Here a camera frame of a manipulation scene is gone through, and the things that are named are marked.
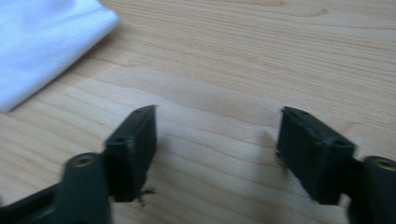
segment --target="wood grain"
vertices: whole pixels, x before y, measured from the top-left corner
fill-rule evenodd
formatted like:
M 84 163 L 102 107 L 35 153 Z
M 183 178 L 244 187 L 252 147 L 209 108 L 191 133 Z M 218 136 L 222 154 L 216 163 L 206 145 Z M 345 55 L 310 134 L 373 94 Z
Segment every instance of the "wood grain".
M 274 158 L 284 105 L 396 160 L 396 2 L 103 1 L 120 26 L 28 101 L 0 114 L 0 195 L 59 181 L 134 109 L 158 105 L 158 153 L 115 223 L 347 223 Z

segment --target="white fabric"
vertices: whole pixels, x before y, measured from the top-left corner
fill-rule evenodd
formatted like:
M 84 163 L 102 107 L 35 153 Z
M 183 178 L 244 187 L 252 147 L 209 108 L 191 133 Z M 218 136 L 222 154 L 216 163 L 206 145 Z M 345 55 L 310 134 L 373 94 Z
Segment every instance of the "white fabric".
M 0 0 L 0 110 L 41 89 L 117 23 L 97 0 Z

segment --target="folded cloth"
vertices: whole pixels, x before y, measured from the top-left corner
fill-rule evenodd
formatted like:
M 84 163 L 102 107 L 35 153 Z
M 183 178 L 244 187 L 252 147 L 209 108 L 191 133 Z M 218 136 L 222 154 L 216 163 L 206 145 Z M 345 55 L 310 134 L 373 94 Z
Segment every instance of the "folded cloth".
M 117 23 L 97 0 L 0 0 L 0 110 L 40 90 Z

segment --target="black plastic part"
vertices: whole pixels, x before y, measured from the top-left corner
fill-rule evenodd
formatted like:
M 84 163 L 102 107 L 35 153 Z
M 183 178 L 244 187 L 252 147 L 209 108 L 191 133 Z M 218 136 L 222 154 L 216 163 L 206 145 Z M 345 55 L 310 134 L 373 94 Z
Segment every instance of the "black plastic part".
M 373 223 L 396 224 L 396 162 L 373 156 L 363 167 L 361 187 Z
M 111 222 L 102 155 L 80 154 L 64 167 L 50 223 L 108 224 Z
M 0 223 L 44 224 L 49 223 L 53 211 L 53 198 L 57 185 L 42 189 L 16 203 L 0 209 Z
M 133 201 L 146 182 L 157 145 L 155 107 L 134 111 L 106 141 L 107 182 L 116 202 Z
M 299 178 L 311 198 L 338 204 L 355 145 L 312 115 L 285 107 L 278 157 Z

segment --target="wooden table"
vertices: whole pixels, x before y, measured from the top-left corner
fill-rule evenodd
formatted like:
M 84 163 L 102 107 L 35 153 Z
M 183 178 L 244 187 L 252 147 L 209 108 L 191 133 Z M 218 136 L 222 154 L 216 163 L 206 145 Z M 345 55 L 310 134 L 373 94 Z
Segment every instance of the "wooden table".
M 115 223 L 347 223 L 276 163 L 284 105 L 396 160 L 396 2 L 107 0 L 119 27 L 0 115 L 2 204 L 57 181 L 138 107 L 158 105 L 147 206 Z

